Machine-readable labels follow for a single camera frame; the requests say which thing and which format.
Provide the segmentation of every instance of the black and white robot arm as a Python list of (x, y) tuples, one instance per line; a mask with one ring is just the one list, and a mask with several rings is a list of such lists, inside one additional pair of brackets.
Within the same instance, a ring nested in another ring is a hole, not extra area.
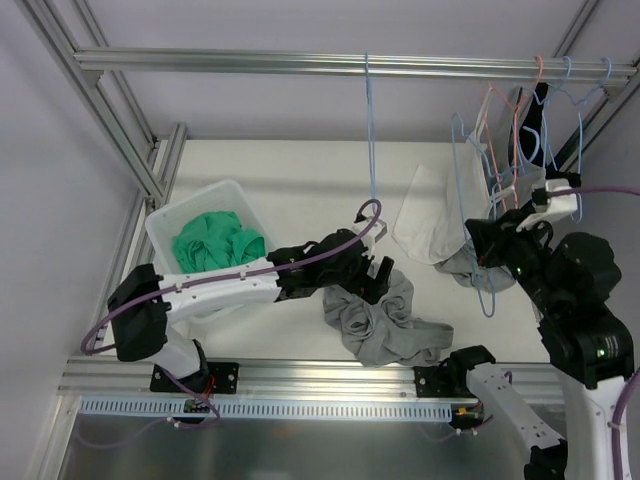
[(633, 341), (604, 303), (621, 273), (602, 238), (570, 233), (550, 248), (550, 222), (577, 208), (575, 195), (546, 198), (562, 188), (569, 188), (566, 181), (548, 181), (534, 192), (534, 206), (510, 210), (496, 221), (467, 220), (466, 227), (478, 264), (506, 267), (540, 312), (538, 331), (564, 394), (566, 441), (515, 392), (482, 346), (453, 352), (438, 380), (466, 388), (483, 402), (518, 447), (525, 479), (613, 479), (611, 428), (619, 428), (620, 478), (627, 480), (627, 434), (612, 424), (634, 372)]
[[(189, 389), (202, 392), (209, 379), (202, 348), (196, 340), (179, 334), (173, 324), (192, 315), (235, 305), (305, 298), (332, 285), (340, 285), (369, 303), (377, 303), (388, 290), (393, 261), (384, 257), (375, 278), (369, 276), (369, 267), (374, 246), (386, 232), (386, 224), (377, 215), (367, 218), (359, 214), (350, 229), (340, 229), (321, 242), (280, 248), (238, 267), (159, 275), (153, 265), (140, 265), (110, 297), (109, 311), (114, 312), (144, 295), (162, 293), (113, 318), (118, 359), (151, 361)], [(347, 242), (353, 244), (332, 253)], [(311, 261), (320, 255), (325, 258)]]

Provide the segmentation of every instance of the white cloth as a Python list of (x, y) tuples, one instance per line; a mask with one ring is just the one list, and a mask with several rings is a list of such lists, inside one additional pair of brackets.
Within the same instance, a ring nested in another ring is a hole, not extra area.
[(482, 166), (486, 146), (480, 144), (479, 138), (489, 98), (487, 92), (466, 142), (453, 145), (457, 161), (449, 171), (444, 198), (428, 195), (432, 179), (424, 167), (416, 170), (393, 230), (396, 243), (413, 260), (428, 265), (445, 261), (466, 243), (463, 218), (487, 218), (490, 199)]

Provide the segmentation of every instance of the plastic container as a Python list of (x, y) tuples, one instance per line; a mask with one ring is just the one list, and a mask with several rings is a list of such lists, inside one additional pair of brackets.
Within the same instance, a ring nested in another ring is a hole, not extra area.
[[(264, 219), (260, 217), (240, 184), (234, 180), (222, 180), (203, 188), (189, 198), (165, 205), (147, 217), (145, 228), (156, 251), (156, 260), (163, 270), (162, 273), (182, 273), (171, 250), (173, 237), (182, 231), (182, 227), (202, 213), (225, 210), (235, 212), (238, 215), (242, 228), (253, 228), (262, 234), (267, 253), (277, 248), (271, 230), (267, 227)], [(191, 321), (205, 323), (240, 307), (224, 308), (191, 317)]]

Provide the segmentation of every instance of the green towel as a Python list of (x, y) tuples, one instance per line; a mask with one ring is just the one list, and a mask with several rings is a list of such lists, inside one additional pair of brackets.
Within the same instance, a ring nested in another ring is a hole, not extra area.
[(172, 250), (183, 273), (235, 267), (266, 255), (264, 237), (243, 230), (234, 212), (198, 215), (173, 237)]

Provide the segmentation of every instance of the green cloth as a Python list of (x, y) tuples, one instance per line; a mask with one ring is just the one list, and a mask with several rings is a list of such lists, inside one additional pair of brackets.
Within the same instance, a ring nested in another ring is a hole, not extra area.
[(173, 237), (172, 250), (183, 273), (235, 267), (266, 255), (264, 237), (243, 230), (234, 212), (198, 215)]

